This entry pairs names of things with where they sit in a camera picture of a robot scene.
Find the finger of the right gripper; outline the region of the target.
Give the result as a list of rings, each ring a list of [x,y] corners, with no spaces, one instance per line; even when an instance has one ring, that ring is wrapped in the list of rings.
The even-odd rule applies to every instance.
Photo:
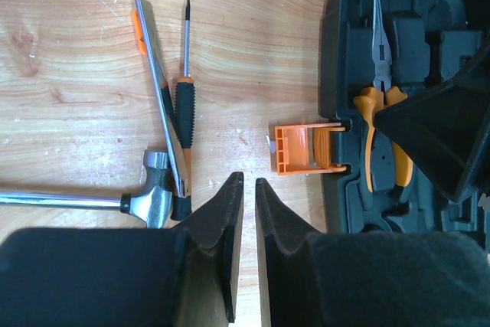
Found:
[[[489,193],[489,43],[450,80],[374,117],[450,201]]]

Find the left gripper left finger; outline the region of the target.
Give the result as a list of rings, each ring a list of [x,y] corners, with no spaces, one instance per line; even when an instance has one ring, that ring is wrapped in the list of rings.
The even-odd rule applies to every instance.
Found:
[[[243,174],[174,227],[31,227],[1,244],[3,326],[235,321]]]

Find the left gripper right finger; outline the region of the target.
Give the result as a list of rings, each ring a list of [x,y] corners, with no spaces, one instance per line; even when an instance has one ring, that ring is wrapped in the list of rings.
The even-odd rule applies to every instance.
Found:
[[[256,180],[264,326],[487,326],[489,263],[459,233],[325,234]]]

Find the steel claw hammer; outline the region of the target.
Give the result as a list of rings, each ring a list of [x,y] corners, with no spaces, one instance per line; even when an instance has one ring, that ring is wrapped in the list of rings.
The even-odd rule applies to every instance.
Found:
[[[172,212],[172,171],[168,153],[147,149],[142,164],[145,182],[132,191],[104,193],[93,188],[77,193],[2,190],[1,205],[117,211],[144,222],[148,228],[161,229]]]

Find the black plastic tool case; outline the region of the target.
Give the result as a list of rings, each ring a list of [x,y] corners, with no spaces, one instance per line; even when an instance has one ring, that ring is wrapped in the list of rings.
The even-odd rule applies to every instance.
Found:
[[[318,111],[332,233],[489,247],[489,0],[328,0]]]

